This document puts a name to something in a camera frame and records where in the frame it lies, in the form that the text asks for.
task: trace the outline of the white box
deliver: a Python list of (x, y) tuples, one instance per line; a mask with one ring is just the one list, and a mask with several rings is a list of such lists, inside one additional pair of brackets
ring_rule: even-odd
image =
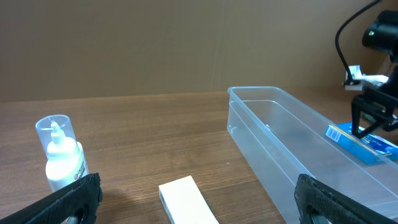
[(159, 195), (173, 224), (218, 224), (192, 176), (160, 185)]

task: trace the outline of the transparent plastic bin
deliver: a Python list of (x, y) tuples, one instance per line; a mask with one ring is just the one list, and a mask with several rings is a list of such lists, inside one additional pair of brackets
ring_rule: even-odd
[(228, 131), (287, 223), (299, 223), (294, 188), (308, 174), (355, 201), (398, 217), (398, 165), (366, 165), (325, 136), (334, 124), (275, 87), (228, 89)]

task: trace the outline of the wooden table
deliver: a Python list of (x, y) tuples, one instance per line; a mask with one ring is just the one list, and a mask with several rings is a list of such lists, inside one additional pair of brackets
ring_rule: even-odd
[[(352, 92), (287, 91), (334, 122), (351, 119)], [(0, 103), (0, 218), (51, 193), (34, 125), (67, 114), (90, 172), (101, 176), (97, 223), (169, 223), (158, 186), (188, 175), (220, 223), (284, 223), (226, 130), (228, 98), (214, 92)]]

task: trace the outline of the black cable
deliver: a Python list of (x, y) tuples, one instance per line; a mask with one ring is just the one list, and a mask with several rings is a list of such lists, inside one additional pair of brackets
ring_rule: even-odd
[(344, 82), (344, 85), (350, 85), (350, 83), (353, 82), (353, 77), (351, 76), (351, 72), (349, 70), (348, 64), (343, 56), (343, 53), (341, 53), (340, 50), (340, 44), (338, 43), (338, 39), (340, 38), (340, 34), (341, 31), (343, 31), (343, 29), (351, 22), (353, 21), (355, 18), (357, 18), (359, 15), (361, 15), (364, 11), (372, 8), (374, 5), (376, 5), (377, 3), (381, 2), (381, 0), (375, 0), (373, 2), (371, 2), (370, 4), (368, 4), (367, 6), (363, 7), (361, 10), (359, 10), (356, 14), (354, 14), (353, 16), (351, 16), (341, 27), (340, 29), (338, 29), (337, 34), (336, 34), (336, 38), (335, 38), (335, 45), (336, 45), (336, 50), (338, 55), (340, 56), (341, 61), (343, 62), (343, 65), (347, 71), (347, 80)]

